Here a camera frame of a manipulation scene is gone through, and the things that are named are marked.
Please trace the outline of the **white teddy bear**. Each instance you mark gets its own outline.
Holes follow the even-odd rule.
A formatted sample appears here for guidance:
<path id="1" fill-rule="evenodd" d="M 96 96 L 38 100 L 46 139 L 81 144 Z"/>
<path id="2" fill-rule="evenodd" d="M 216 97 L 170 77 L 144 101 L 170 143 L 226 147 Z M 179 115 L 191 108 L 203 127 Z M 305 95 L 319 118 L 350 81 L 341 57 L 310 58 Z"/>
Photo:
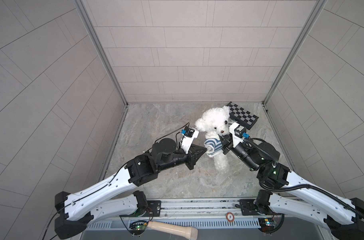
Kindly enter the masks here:
<path id="1" fill-rule="evenodd" d="M 229 131 L 230 108 L 212 108 L 205 111 L 201 118 L 195 122 L 195 127 L 200 132 L 205 132 L 205 140 L 215 138 L 220 140 L 220 136 L 228 135 Z M 214 161 L 215 168 L 221 172 L 229 170 L 229 162 L 225 157 L 211 158 Z"/>

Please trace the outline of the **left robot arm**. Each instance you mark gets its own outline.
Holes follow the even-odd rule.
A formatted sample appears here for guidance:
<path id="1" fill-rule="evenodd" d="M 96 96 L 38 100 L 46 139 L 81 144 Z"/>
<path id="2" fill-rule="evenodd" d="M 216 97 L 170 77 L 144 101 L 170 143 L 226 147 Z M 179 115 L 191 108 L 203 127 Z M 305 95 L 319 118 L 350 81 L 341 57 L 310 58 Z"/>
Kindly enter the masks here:
<path id="1" fill-rule="evenodd" d="M 74 194 L 56 194 L 55 208 L 59 216 L 54 223 L 55 233 L 59 239 L 66 240 L 99 220 L 142 215 L 148 202 L 136 187 L 155 180 L 161 171 L 179 165 L 193 170 L 206 151 L 205 147 L 194 144 L 185 151 L 178 148 L 173 139 L 166 138 L 154 143 L 150 151 L 128 161 L 105 180 Z"/>

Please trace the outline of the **blue white striped sweater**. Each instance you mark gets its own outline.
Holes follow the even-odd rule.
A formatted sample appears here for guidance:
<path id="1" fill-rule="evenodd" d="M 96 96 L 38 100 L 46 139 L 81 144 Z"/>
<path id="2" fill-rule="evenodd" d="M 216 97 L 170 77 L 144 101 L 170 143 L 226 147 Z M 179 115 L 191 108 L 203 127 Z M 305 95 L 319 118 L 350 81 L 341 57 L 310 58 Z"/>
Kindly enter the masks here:
<path id="1" fill-rule="evenodd" d="M 221 140 L 215 138 L 209 138 L 205 140 L 205 148 L 207 149 L 206 154 L 210 158 L 214 157 L 225 157 L 223 153 L 223 145 Z"/>

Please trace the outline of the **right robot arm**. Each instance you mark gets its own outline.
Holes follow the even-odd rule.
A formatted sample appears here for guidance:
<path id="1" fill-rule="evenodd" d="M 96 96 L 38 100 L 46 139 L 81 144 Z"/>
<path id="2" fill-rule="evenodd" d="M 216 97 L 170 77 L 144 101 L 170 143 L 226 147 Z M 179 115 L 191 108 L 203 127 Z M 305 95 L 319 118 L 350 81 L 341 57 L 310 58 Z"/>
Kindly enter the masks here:
<path id="1" fill-rule="evenodd" d="M 225 153 L 233 152 L 251 171 L 260 187 L 256 211 L 265 215 L 291 215 L 319 225 L 339 240 L 364 240 L 364 201 L 334 195 L 307 181 L 279 163 L 273 145 L 255 138 L 225 135 L 220 138 Z"/>

